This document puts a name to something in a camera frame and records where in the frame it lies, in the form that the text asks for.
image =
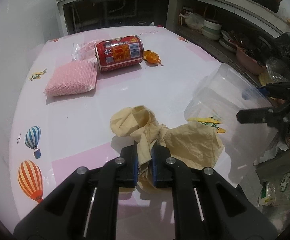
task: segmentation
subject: crumpled cloth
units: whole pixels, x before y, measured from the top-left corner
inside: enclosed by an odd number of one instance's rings
[[[195,169],[214,167],[224,148],[216,128],[191,121],[169,129],[159,124],[154,113],[145,106],[123,108],[110,119],[110,128],[118,137],[131,136],[138,142],[138,185],[149,193],[156,190],[148,169],[156,141],[168,147],[172,157]]]

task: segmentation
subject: white plastic bag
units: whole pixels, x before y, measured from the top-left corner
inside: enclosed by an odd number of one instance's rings
[[[192,12],[186,12],[187,14],[182,15],[179,14],[180,17],[185,19],[185,23],[191,29],[201,31],[204,26],[204,18],[203,16],[194,14]]]

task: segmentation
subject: clear plastic container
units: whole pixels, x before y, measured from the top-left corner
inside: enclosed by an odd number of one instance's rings
[[[218,127],[226,130],[219,136],[232,167],[251,165],[262,155],[277,130],[267,124],[240,124],[236,114],[240,109],[271,106],[270,102],[242,75],[222,63],[215,72],[202,80],[187,106],[184,117],[208,118],[221,121]]]

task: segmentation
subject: white wall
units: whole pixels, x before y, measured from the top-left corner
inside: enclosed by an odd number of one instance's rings
[[[56,0],[0,0],[0,219],[11,232],[19,221],[9,175],[11,125],[37,53],[60,36],[57,15]]]

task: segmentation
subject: blue striped hot air balloon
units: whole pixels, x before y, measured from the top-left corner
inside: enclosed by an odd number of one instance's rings
[[[25,145],[34,150],[36,159],[41,157],[41,151],[37,148],[41,136],[41,129],[38,126],[31,127],[24,138]]]

